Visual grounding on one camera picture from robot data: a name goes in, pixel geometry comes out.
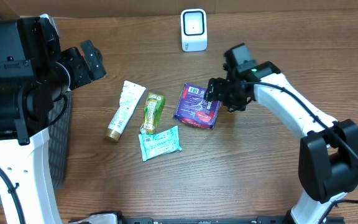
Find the purple snack packet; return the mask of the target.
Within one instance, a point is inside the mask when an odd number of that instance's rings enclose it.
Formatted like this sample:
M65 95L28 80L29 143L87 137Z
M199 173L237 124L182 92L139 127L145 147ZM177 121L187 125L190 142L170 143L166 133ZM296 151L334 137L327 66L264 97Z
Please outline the purple snack packet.
M185 83L173 117L190 126L213 129L221 102L206 101L205 92L205 88Z

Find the white tube with gold cap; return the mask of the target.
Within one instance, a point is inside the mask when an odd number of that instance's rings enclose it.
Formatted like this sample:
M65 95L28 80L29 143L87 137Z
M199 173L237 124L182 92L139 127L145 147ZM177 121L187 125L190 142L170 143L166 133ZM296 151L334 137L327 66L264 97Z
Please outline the white tube with gold cap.
M125 81L119 99L119 107L107 126L106 137L118 142L146 87Z

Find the green yellow snack pouch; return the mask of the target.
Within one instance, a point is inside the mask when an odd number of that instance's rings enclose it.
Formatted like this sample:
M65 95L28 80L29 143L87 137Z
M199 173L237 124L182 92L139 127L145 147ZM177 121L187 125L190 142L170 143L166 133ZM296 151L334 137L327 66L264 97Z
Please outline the green yellow snack pouch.
M158 123L165 106L165 98L162 95L149 92L144 107L144 120L140 127L141 134L155 134Z

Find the teal snack packet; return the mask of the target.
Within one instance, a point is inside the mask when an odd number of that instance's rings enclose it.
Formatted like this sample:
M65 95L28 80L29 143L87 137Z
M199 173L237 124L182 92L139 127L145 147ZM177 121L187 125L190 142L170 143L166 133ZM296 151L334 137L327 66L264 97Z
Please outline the teal snack packet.
M145 162L154 157L181 151L178 126L157 134L139 134L142 160Z

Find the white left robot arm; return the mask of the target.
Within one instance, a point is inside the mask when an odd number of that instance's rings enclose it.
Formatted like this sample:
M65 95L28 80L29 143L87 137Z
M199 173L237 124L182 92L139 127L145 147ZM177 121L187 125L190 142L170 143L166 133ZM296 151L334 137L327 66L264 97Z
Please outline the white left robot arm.
M62 50L47 14L0 20L0 196L8 223L60 223L48 115L67 92L106 74L91 41Z

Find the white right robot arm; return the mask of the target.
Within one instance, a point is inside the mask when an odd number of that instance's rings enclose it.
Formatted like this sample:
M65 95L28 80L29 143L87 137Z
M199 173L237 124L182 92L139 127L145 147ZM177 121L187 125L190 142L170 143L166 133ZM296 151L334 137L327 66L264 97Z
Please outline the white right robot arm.
M272 62L258 63L246 44L224 53L225 78L208 82L204 99L228 112L256 101L269 109L300 142L298 178L303 193L282 223L327 223L333 207L358 186L358 125L338 121L302 96Z

